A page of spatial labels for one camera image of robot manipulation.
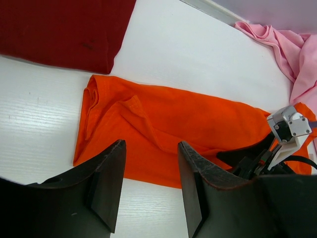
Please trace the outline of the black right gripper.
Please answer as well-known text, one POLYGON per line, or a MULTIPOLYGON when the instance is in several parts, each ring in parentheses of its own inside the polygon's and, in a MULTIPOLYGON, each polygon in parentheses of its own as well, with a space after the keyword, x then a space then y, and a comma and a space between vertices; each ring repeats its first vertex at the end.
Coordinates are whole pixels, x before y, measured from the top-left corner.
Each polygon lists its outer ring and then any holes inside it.
POLYGON ((308 158, 291 155, 269 169, 268 166, 272 162, 277 150, 281 147, 280 145, 276 145, 273 150, 270 150, 274 140, 274 135, 270 133, 265 139, 255 145, 237 150, 218 152, 216 157, 232 167, 231 173, 247 180, 261 175, 294 174, 295 170, 290 168, 286 162, 299 162, 311 168, 317 167, 316 163, 308 158))

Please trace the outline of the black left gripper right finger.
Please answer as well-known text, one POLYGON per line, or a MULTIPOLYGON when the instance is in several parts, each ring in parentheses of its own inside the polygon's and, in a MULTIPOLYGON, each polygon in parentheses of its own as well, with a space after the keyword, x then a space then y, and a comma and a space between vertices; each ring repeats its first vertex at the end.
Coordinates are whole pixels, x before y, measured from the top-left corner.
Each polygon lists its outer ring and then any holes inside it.
POLYGON ((267 175, 245 180, 178 144, 191 238, 314 238, 317 178, 267 175))

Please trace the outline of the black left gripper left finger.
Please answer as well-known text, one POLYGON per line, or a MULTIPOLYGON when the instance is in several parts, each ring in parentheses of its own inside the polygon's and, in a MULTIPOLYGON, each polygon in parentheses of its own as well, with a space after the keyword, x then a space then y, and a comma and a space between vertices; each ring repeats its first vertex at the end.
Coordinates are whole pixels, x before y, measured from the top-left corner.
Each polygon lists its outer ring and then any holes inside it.
POLYGON ((43 183, 0 180, 3 238, 108 238, 115 232, 126 142, 43 183))

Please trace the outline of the orange t-shirt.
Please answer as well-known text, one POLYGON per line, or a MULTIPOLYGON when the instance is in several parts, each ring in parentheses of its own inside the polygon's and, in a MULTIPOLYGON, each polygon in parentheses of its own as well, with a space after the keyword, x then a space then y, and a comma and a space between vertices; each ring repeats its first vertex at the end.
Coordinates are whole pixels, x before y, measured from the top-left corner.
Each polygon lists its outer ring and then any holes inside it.
POLYGON ((228 170, 216 154, 262 141, 270 133, 268 115, 240 102, 93 75, 83 92, 73 165, 122 139, 127 179, 180 188, 179 142, 228 170))

